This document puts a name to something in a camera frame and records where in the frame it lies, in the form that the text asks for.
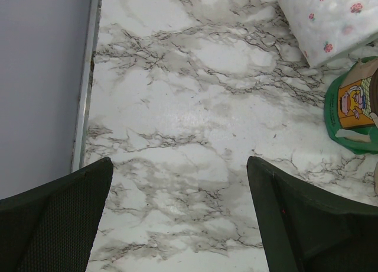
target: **white floral package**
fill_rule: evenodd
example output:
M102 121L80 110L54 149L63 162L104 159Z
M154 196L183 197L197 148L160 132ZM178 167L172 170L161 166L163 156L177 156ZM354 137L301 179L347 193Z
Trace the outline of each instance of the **white floral package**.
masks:
M378 0L278 0L311 67L378 38Z

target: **green container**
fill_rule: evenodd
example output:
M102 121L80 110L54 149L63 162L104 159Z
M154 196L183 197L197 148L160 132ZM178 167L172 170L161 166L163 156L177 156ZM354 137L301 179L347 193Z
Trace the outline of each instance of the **green container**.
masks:
M378 57L366 57L332 82L324 121L332 140L355 154L378 153Z

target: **marble surface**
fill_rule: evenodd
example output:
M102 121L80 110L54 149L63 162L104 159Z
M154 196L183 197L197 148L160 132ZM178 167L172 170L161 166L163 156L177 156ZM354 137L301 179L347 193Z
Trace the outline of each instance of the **marble surface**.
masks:
M275 0L103 0L86 163L112 187L88 272L267 272L246 162L378 205L376 156L332 142L325 91Z

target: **metal strip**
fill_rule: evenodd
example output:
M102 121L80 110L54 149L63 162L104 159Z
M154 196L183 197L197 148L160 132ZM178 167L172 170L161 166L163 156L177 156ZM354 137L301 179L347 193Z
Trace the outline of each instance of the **metal strip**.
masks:
M97 35L99 30L100 7L102 0L91 0L87 41L84 53L84 66L82 73L82 88L80 90L79 109L77 113L76 136L73 149L72 171L83 166L87 122L89 114L90 91L92 89L93 56L96 51Z

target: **gray wall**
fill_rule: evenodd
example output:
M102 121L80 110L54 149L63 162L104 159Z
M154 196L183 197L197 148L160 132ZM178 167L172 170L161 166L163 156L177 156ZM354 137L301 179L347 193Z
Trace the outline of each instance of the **gray wall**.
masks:
M0 0L0 199L69 174L90 0Z

